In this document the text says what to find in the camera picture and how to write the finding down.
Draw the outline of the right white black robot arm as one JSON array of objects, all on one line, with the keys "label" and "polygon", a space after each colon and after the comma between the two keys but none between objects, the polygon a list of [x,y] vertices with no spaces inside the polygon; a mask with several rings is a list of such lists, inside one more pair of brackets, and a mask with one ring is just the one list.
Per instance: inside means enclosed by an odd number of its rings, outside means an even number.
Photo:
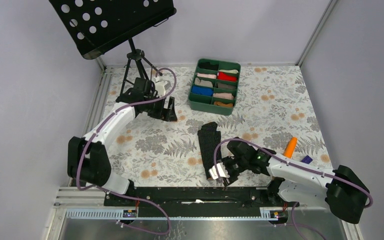
[{"label": "right white black robot arm", "polygon": [[226,187],[244,171],[262,174],[272,178],[265,189],[271,205],[321,207],[351,224],[359,223],[363,211],[374,203],[369,189],[347,166],[316,167],[238,137],[225,142],[233,155],[218,158],[218,144],[208,172]]}]

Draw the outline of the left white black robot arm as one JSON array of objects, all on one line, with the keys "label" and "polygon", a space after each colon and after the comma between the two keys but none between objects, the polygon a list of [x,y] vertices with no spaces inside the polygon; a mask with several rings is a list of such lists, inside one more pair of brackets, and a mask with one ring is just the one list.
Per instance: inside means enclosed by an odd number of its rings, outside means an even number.
[{"label": "left white black robot arm", "polygon": [[68,176],[116,193],[116,199],[124,206],[132,204],[135,192],[129,188],[131,182],[112,172],[107,150],[121,130],[141,113],[166,122],[177,121],[175,99],[170,96],[169,87],[170,83],[159,77],[154,81],[136,78],[96,127],[83,137],[69,140]]}]

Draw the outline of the black striped underwear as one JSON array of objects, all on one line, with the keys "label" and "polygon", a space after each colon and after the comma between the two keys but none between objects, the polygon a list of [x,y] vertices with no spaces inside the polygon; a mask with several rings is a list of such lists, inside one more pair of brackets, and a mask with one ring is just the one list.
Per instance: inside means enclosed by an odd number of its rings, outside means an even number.
[{"label": "black striped underwear", "polygon": [[213,121],[202,125],[197,131],[202,165],[207,180],[213,179],[209,170],[214,166],[214,152],[221,142],[221,132],[217,128],[218,124]]}]

